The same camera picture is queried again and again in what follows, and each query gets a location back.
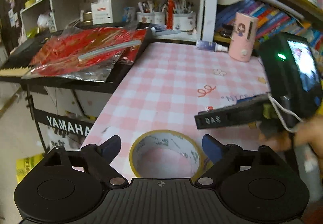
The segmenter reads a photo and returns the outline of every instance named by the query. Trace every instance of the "person's hand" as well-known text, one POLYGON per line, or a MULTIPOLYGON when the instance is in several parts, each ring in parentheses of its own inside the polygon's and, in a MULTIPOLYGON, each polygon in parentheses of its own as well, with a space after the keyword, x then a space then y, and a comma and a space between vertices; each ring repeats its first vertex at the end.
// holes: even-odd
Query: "person's hand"
MULTIPOLYGON (((261 134, 259 140, 261 144, 270 146, 274 151, 286 151, 291 148, 291 141, 287 131, 268 140, 261 134)), ((314 116, 299 125, 294 137, 294 145, 301 146, 307 143, 312 146, 318 155, 321 177, 323 177, 323 116, 314 116)))

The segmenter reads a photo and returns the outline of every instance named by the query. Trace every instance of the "red bottle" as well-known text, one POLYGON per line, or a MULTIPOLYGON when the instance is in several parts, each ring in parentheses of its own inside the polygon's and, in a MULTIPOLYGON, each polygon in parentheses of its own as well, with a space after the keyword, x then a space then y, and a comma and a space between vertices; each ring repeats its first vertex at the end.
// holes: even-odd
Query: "red bottle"
POLYGON ((167 15, 167 29, 173 29, 173 14, 175 3, 173 0, 167 0, 167 8, 168 8, 168 15, 167 15))

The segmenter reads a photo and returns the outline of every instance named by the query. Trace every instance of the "green led light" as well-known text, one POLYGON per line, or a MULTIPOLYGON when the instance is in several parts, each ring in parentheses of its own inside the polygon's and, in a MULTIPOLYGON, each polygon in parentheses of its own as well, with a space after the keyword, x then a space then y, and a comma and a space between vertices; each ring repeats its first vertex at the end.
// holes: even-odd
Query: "green led light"
POLYGON ((286 59, 286 56, 285 56, 285 55, 283 55, 283 54, 280 54, 280 53, 278 54, 278 57, 279 57, 279 58, 282 58, 282 59, 286 59))

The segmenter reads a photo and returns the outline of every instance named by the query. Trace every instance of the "pen holder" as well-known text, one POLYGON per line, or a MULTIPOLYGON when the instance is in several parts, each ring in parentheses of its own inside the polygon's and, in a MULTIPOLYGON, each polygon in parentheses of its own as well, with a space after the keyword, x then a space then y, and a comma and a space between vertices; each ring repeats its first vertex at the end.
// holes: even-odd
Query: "pen holder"
POLYGON ((166 13, 165 12, 155 12, 155 24, 160 24, 160 25, 165 25, 165 17, 166 13))
POLYGON ((173 30, 192 31, 196 27, 196 13, 174 13, 173 30))
POLYGON ((155 23, 155 14, 137 12, 137 20, 143 23, 155 23))
POLYGON ((229 55, 239 61, 250 60, 256 39, 258 18, 237 12, 235 27, 229 47, 229 55))

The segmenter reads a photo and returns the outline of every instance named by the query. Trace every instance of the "ribbed gray plate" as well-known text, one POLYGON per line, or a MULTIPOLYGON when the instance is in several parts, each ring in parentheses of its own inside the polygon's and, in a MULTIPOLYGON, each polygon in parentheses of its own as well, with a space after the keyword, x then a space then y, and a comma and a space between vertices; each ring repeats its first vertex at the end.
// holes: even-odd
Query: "ribbed gray plate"
MULTIPOLYGON (((188 179, 138 178, 127 188, 109 191, 102 204, 93 212, 69 223, 253 224, 227 210, 214 191, 196 188, 188 179)), ((302 222, 293 220, 288 224, 302 222)))

